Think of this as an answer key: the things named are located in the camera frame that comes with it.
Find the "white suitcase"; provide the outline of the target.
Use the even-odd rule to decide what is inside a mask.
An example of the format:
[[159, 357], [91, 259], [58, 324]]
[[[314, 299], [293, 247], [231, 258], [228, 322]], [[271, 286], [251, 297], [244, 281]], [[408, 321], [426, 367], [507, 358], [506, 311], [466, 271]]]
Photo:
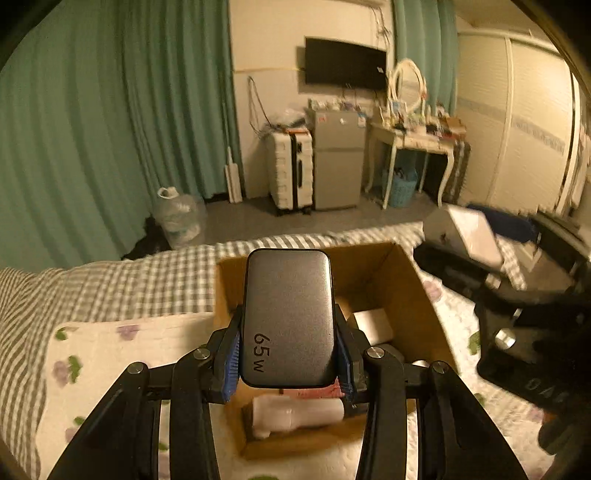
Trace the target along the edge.
[[278, 215], [311, 213], [314, 205], [314, 150], [305, 128], [275, 131], [266, 136], [266, 166], [270, 196]]

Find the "grey checkered bed sheet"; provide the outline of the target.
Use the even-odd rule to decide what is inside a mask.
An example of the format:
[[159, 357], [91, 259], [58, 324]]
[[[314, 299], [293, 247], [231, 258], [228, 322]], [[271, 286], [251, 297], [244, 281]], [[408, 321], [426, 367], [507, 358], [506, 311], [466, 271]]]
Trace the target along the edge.
[[[133, 321], [165, 317], [174, 325], [197, 321], [197, 340], [212, 331], [214, 267], [227, 258], [249, 254], [257, 247], [304, 248], [394, 241], [409, 258], [423, 240], [421, 222], [328, 234], [281, 235], [253, 241], [202, 245], [168, 251], [137, 261], [95, 262], [69, 270], [48, 269], [38, 274], [1, 269], [1, 439], [30, 479], [46, 479], [48, 472], [121, 369], [134, 361], [107, 361], [96, 366], [95, 347], [115, 336], [113, 352], [131, 352], [117, 329]], [[551, 463], [537, 446], [536, 408], [481, 379], [477, 374], [478, 327], [473, 303], [443, 287], [440, 280], [419, 272], [451, 342], [462, 380], [505, 436], [528, 478], [540, 475]], [[80, 369], [70, 381], [68, 357]], [[92, 392], [74, 400], [77, 387], [92, 373]], [[216, 447], [221, 447], [222, 479], [353, 479], [361, 441], [345, 442], [310, 456], [256, 461], [240, 459], [230, 446], [221, 407], [214, 413]]]

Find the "oval vanity mirror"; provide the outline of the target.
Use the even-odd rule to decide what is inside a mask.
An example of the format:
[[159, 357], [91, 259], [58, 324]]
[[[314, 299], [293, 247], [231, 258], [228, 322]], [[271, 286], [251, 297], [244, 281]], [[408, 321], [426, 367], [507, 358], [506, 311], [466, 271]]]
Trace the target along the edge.
[[389, 100], [394, 112], [419, 112], [427, 95], [427, 81], [417, 64], [409, 58], [399, 61], [389, 77]]

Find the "right green curtain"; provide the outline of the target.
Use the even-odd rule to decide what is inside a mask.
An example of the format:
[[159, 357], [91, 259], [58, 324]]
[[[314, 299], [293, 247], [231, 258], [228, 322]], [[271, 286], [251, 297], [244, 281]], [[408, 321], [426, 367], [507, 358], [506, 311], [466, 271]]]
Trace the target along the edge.
[[459, 39], [452, 1], [393, 1], [396, 59], [411, 59], [426, 79], [428, 104], [456, 108]]

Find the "large green curtain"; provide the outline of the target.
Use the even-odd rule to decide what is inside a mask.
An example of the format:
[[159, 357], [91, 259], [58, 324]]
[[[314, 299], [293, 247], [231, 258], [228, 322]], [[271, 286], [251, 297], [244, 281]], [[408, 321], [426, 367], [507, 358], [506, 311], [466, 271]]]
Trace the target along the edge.
[[225, 1], [5, 1], [1, 263], [115, 260], [156, 192], [208, 199], [237, 156]]

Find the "white dressing table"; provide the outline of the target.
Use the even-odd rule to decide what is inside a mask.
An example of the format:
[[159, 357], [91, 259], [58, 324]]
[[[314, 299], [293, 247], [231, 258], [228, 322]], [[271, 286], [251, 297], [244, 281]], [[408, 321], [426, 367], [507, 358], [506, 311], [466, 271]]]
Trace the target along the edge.
[[434, 135], [407, 133], [384, 123], [370, 123], [368, 126], [367, 145], [368, 178], [366, 186], [363, 188], [367, 194], [370, 193], [374, 186], [377, 168], [376, 148], [378, 144], [391, 147], [390, 160], [386, 166], [386, 189], [378, 200], [378, 204], [383, 210], [386, 210], [390, 203], [394, 184], [394, 167], [398, 166], [408, 169], [411, 165], [414, 165], [414, 168], [417, 168], [417, 161], [423, 158], [423, 167], [419, 181], [419, 191], [422, 192], [432, 156], [439, 156], [446, 160], [443, 176], [437, 192], [437, 205], [439, 207], [443, 206], [443, 195], [455, 165], [454, 146], [452, 143], [445, 142]]

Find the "round white container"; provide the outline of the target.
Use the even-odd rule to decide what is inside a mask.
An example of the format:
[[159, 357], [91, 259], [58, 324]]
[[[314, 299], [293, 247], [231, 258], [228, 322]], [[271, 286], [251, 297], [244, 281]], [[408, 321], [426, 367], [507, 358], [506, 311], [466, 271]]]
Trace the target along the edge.
[[417, 366], [417, 367], [421, 367], [421, 368], [429, 368], [430, 367], [430, 363], [426, 360], [423, 360], [423, 359], [414, 361], [413, 365]]

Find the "blue laundry basket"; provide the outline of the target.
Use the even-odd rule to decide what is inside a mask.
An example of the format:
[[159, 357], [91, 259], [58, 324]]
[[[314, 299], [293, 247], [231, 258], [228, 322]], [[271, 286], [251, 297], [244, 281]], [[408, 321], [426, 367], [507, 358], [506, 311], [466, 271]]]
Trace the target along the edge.
[[405, 208], [411, 203], [418, 183], [418, 174], [415, 169], [394, 169], [394, 177], [388, 206], [393, 208]]

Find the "black power bank 65W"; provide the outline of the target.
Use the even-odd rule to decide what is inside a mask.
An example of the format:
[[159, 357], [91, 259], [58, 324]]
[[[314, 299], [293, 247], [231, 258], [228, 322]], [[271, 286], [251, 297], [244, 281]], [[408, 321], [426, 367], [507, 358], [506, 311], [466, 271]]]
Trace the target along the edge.
[[324, 251], [249, 254], [240, 340], [240, 375], [249, 386], [300, 389], [334, 382], [334, 294]]

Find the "white cylindrical bottle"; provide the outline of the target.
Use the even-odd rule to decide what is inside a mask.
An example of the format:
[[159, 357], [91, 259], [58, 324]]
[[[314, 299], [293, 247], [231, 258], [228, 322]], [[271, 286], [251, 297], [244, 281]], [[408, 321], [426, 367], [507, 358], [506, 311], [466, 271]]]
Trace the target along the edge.
[[252, 400], [252, 435], [256, 439], [266, 439], [274, 433], [339, 423], [344, 417], [345, 406], [338, 398], [261, 395]]

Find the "white folded stand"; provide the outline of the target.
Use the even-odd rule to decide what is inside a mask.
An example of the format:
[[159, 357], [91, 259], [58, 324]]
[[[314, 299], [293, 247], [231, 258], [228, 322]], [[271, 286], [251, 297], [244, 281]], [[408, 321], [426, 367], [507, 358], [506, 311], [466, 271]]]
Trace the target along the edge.
[[226, 147], [226, 164], [224, 166], [228, 198], [231, 204], [242, 203], [242, 184], [240, 183], [238, 166], [233, 161], [231, 146]]

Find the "grey mini fridge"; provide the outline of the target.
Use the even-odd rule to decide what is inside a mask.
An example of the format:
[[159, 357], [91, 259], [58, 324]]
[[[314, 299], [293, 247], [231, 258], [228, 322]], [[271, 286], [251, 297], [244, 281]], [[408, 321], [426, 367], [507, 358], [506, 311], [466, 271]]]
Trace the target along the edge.
[[308, 109], [314, 144], [317, 210], [353, 208], [360, 202], [366, 120], [356, 111]]

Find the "white louvered wardrobe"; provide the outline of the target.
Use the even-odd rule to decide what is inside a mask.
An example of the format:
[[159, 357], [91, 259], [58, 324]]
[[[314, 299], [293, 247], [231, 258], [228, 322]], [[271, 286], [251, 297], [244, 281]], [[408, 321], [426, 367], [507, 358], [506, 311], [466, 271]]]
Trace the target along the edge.
[[460, 32], [456, 113], [471, 146], [461, 202], [568, 212], [582, 171], [583, 99], [552, 43], [502, 30]]

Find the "brown cardboard box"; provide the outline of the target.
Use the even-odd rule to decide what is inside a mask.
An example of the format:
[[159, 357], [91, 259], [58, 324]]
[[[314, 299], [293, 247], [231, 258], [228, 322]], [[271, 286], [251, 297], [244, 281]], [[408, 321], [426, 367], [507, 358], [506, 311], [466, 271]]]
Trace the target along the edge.
[[[335, 302], [345, 317], [360, 311], [382, 309], [393, 330], [394, 347], [407, 362], [442, 360], [452, 368], [457, 367], [415, 264], [400, 245], [386, 242], [325, 247], [322, 250], [331, 260]], [[363, 436], [367, 421], [365, 414], [329, 426], [273, 434], [264, 440], [253, 439], [243, 421], [242, 408], [263, 393], [263, 390], [239, 382], [235, 395], [224, 406], [235, 449], [246, 460], [311, 454]]]

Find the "white charger with plug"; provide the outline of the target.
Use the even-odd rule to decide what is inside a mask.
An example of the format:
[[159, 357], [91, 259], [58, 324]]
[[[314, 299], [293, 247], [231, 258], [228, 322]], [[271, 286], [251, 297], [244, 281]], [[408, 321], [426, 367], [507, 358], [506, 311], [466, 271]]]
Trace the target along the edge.
[[494, 269], [504, 259], [496, 236], [483, 212], [445, 204], [423, 222], [425, 239], [455, 251]]

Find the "white floral quilt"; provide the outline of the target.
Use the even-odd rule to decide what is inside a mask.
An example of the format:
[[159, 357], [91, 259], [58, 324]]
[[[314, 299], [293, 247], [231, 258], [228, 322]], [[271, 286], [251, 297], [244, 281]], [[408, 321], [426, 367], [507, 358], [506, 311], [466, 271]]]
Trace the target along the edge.
[[[460, 376], [501, 430], [531, 479], [543, 476], [552, 462], [538, 445], [540, 409], [481, 379], [476, 370], [480, 351], [472, 304], [422, 278], [442, 323]], [[51, 334], [42, 372], [46, 400], [35, 444], [40, 478], [46, 479], [74, 435], [116, 379], [129, 370], [138, 375], [172, 364], [213, 331], [211, 314], [150, 314], [138, 320], [58, 325]], [[276, 460], [247, 460], [233, 442], [233, 429], [221, 406], [211, 406], [217, 458], [224, 479], [351, 479], [362, 439], [339, 438], [329, 448]]]

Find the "clear water jug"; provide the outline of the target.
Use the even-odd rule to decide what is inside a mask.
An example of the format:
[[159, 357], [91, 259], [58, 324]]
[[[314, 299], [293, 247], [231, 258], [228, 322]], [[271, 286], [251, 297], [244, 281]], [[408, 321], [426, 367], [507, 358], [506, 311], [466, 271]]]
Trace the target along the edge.
[[200, 197], [180, 193], [173, 186], [160, 187], [154, 217], [173, 250], [204, 241], [206, 209]]

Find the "large white charger cube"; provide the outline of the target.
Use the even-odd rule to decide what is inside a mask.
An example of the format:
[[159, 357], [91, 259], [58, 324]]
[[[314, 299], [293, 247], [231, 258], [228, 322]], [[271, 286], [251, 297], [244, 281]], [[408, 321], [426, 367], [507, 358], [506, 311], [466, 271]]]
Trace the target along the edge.
[[370, 346], [390, 342], [394, 331], [383, 308], [353, 312], [348, 322], [367, 337]]

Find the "black wall television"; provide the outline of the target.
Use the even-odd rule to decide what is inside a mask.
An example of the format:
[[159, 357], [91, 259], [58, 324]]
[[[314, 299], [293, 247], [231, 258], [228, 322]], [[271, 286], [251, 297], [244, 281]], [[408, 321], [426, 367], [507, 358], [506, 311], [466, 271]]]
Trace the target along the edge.
[[387, 89], [387, 52], [360, 44], [307, 37], [304, 82], [351, 89]]

